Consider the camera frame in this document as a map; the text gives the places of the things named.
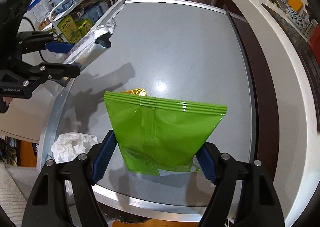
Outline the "person's left hand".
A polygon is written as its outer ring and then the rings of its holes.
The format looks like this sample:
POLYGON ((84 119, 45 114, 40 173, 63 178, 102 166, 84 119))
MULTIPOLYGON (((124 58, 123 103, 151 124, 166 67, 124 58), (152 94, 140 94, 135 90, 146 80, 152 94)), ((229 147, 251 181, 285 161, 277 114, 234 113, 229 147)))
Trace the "person's left hand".
POLYGON ((5 102, 6 106, 9 106, 9 104, 12 102, 13 98, 11 97, 3 97, 3 102, 5 102))

